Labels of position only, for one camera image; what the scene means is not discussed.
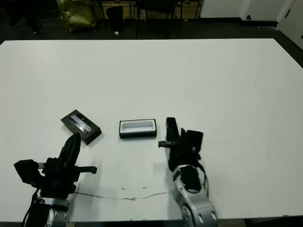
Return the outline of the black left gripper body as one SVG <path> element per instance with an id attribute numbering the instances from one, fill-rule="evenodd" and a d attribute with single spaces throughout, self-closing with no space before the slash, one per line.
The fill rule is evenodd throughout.
<path id="1" fill-rule="evenodd" d="M 95 166 L 76 166 L 76 158 L 48 158 L 45 163 L 39 163 L 44 178 L 40 186 L 41 196 L 69 196 L 75 193 L 81 173 L 97 173 Z"/>

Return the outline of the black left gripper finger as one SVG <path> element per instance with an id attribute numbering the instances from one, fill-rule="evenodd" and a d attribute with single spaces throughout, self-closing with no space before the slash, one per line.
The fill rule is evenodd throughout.
<path id="1" fill-rule="evenodd" d="M 71 136 L 66 140 L 59 155 L 59 159 L 61 160 L 63 166 L 70 166 L 70 141 Z"/>
<path id="2" fill-rule="evenodd" d="M 81 137 L 79 133 L 75 133 L 71 136 L 70 141 L 70 166 L 74 166 L 79 152 L 80 152 L 80 145 L 81 145 Z"/>

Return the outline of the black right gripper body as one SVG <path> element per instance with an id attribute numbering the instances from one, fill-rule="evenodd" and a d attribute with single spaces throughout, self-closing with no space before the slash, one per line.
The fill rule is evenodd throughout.
<path id="1" fill-rule="evenodd" d="M 202 169 L 202 165 L 199 162 L 201 160 L 201 156 L 199 155 L 201 145 L 202 141 L 158 142 L 159 148 L 169 149 L 168 166 L 170 171 L 174 171 L 178 166 L 182 165 L 190 165 Z"/>

